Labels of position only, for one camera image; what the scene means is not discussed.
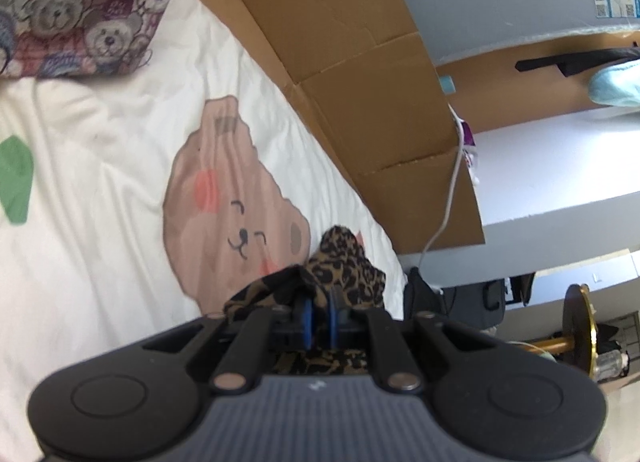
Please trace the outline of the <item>leopard print garment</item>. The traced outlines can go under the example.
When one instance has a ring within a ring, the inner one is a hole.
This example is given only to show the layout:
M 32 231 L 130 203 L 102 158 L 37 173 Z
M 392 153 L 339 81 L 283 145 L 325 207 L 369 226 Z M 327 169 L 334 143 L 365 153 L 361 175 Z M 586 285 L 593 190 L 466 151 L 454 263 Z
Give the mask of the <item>leopard print garment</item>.
M 224 313 L 240 321 L 258 308 L 283 305 L 293 309 L 311 301 L 317 329 L 329 322 L 332 294 L 341 295 L 349 307 L 382 308 L 385 283 L 386 274 L 368 260 L 360 238 L 344 226 L 334 226 L 322 235 L 319 248 L 308 260 L 250 282 L 224 303 Z M 367 353 L 362 349 L 319 346 L 284 352 L 273 366 L 274 372 L 285 375 L 352 375 L 367 369 Z

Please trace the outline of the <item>purple white snack packet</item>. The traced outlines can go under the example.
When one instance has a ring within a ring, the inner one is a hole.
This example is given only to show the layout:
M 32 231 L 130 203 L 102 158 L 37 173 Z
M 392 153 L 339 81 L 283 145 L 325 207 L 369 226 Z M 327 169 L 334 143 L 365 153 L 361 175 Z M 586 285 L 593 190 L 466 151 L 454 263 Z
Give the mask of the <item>purple white snack packet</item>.
M 478 155 L 477 155 L 477 146 L 475 143 L 475 138 L 472 133 L 472 130 L 464 119 L 457 114 L 454 108 L 450 107 L 451 113 L 456 119 L 459 130 L 462 135 L 462 152 L 466 167 L 468 168 L 469 175 L 471 181 L 474 186 L 480 184 L 480 179 L 477 175 L 477 167 L 478 167 Z

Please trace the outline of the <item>cream cartoon bed sheet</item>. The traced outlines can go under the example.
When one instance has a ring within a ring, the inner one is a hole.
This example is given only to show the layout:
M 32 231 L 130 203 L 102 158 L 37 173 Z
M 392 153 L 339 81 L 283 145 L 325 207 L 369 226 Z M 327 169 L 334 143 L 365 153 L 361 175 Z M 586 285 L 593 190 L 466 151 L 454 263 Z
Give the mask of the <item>cream cartoon bed sheet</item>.
M 198 315 L 169 265 L 162 205 L 204 104 L 226 95 L 311 242 L 335 225 L 359 235 L 401 316 L 405 275 L 356 191 L 232 32 L 200 0 L 170 0 L 133 74 L 1 83 L 1 135 L 34 163 L 25 222 L 1 224 L 3 460 L 39 458 L 26 406 L 48 374 Z

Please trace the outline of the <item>gold round stand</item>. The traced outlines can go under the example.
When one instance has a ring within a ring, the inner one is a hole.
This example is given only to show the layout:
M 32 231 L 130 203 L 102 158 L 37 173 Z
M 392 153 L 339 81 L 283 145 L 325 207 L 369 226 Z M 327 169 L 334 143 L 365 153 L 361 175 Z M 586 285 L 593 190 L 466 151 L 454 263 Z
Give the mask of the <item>gold round stand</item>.
M 559 338 L 518 344 L 526 352 L 541 355 L 543 352 L 560 356 L 569 364 L 594 379 L 597 364 L 598 327 L 594 318 L 587 285 L 571 285 L 564 297 L 562 333 Z

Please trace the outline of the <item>brown cardboard sheet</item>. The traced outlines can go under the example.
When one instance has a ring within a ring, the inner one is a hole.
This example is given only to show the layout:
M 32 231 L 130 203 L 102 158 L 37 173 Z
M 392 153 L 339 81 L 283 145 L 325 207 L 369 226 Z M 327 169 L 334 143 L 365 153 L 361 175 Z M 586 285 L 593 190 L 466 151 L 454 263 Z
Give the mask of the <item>brown cardboard sheet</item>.
M 458 132 L 404 0 L 202 0 L 357 190 L 398 253 L 484 242 Z

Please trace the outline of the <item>teddy bear print pillow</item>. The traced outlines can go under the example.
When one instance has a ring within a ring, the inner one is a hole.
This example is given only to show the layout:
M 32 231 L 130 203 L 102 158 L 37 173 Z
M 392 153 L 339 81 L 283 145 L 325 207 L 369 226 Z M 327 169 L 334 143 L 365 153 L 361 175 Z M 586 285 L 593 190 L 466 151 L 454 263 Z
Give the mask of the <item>teddy bear print pillow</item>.
M 1 74 L 130 74 L 151 58 L 170 0 L 1 0 Z

